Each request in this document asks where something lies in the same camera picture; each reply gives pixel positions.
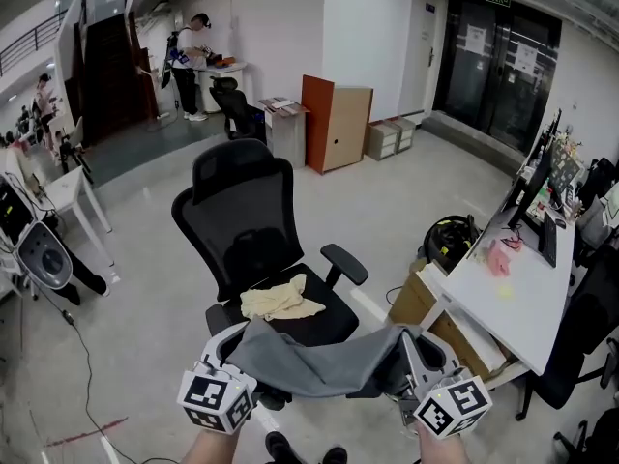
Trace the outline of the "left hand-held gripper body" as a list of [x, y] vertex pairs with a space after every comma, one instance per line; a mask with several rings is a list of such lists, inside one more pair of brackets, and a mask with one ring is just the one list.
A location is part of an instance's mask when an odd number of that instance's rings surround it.
[[216, 358], [198, 362], [183, 374], [177, 403], [190, 421], [220, 434], [234, 434], [251, 415], [257, 381]]

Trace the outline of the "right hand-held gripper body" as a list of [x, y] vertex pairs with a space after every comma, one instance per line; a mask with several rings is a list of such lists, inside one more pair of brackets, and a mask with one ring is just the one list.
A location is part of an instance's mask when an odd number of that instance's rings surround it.
[[403, 425], [418, 422], [436, 439], [472, 431], [492, 407], [481, 377], [466, 370], [443, 378], [421, 400], [414, 395], [399, 401]]

